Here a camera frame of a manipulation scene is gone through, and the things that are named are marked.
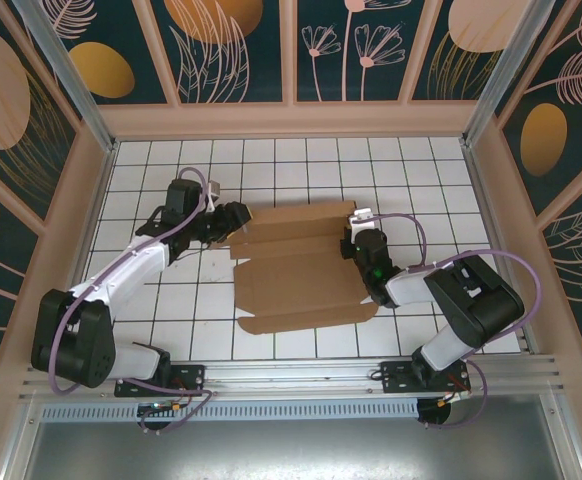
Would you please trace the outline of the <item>aluminium side rail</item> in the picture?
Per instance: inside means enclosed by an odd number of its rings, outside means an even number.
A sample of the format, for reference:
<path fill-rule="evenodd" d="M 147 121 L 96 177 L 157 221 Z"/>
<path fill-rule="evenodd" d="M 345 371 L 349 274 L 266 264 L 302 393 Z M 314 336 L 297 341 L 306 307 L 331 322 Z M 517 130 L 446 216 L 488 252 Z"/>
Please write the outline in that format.
<path fill-rule="evenodd" d="M 535 238 L 528 201 L 500 143 L 491 144 L 487 139 L 476 144 L 465 141 L 462 152 L 475 182 L 478 203 L 485 209 L 489 239 L 499 251 L 496 263 L 524 301 L 526 313 L 509 329 L 531 353 L 537 354 L 540 347 L 533 321 L 541 309 L 544 289 L 537 262 L 532 258 L 533 247 L 528 244 Z"/>
<path fill-rule="evenodd" d="M 118 151 L 118 141 L 107 151 L 81 141 L 71 150 L 49 212 L 49 233 L 58 243 L 53 259 L 65 269 L 53 284 L 59 290 L 68 291 L 83 281 Z"/>

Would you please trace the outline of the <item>grey metal sheet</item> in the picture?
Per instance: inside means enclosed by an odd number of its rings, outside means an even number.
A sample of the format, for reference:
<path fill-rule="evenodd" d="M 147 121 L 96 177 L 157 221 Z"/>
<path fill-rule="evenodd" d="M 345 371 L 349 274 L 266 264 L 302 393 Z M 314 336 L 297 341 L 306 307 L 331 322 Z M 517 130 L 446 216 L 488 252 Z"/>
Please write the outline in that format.
<path fill-rule="evenodd" d="M 571 480 L 544 429 L 414 420 L 43 424 L 16 480 Z"/>

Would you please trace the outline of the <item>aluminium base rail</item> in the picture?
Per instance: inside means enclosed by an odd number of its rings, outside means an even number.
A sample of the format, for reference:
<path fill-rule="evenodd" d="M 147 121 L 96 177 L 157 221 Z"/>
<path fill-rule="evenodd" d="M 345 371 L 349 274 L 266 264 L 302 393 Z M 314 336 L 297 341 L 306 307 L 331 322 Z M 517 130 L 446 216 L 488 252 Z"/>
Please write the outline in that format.
<path fill-rule="evenodd" d="M 176 391 L 202 386 L 217 400 L 281 400 L 380 397 L 383 386 L 371 378 L 381 358 L 175 363 L 193 377 L 168 384 Z M 458 380 L 468 380 L 473 397 L 560 392 L 566 381 L 549 355 L 477 355 Z"/>

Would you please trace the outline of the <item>brown cardboard box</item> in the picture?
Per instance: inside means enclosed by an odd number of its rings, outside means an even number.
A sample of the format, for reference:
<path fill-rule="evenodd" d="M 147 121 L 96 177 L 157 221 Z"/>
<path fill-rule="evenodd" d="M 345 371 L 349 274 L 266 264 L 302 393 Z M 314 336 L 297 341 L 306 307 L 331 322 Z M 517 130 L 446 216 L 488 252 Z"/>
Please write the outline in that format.
<path fill-rule="evenodd" d="M 239 326 L 260 335 L 362 323 L 378 305 L 340 241 L 353 201 L 254 210 L 228 238 Z"/>

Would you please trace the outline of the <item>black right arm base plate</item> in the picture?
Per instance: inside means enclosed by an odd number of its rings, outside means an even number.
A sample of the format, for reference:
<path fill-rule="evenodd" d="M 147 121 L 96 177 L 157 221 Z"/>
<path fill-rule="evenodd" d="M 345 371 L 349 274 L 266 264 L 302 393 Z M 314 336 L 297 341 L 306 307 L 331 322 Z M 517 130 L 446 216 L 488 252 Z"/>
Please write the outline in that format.
<path fill-rule="evenodd" d="M 441 396 L 471 389 L 467 365 L 462 361 L 424 376 L 415 371 L 410 361 L 385 361 L 380 364 L 378 374 L 385 393 Z"/>

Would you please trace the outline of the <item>aluminium corner post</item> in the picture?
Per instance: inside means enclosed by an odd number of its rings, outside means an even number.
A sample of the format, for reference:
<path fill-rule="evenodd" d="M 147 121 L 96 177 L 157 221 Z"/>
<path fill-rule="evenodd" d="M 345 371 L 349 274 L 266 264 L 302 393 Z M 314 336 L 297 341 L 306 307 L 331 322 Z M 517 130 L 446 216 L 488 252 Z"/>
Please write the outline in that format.
<path fill-rule="evenodd" d="M 461 140 L 464 149 L 472 148 L 479 140 L 509 85 L 514 82 L 522 64 L 529 57 L 542 29 L 551 24 L 549 19 L 556 1 L 530 0 L 523 10 L 464 128 Z"/>
<path fill-rule="evenodd" d="M 111 135 L 91 93 L 71 61 L 69 54 L 54 32 L 37 0 L 12 0 L 24 23 L 29 27 L 45 57 L 55 69 L 73 103 L 102 149 L 110 153 L 114 146 Z"/>

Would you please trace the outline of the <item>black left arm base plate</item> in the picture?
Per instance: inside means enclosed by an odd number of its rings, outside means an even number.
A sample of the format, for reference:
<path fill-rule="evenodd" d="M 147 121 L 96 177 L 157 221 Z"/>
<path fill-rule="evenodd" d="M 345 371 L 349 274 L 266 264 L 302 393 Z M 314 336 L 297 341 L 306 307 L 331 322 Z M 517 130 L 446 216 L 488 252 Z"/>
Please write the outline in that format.
<path fill-rule="evenodd" d="M 151 388 L 139 386 L 128 381 L 117 383 L 114 388 L 116 398 L 149 398 L 166 396 L 168 398 L 179 397 L 173 393 L 163 392 L 168 390 L 193 390 L 196 392 L 204 388 L 205 366 L 204 365 L 172 365 L 170 371 L 166 373 L 166 380 L 158 378 L 158 374 L 152 379 L 144 380 L 144 383 L 151 385 Z"/>

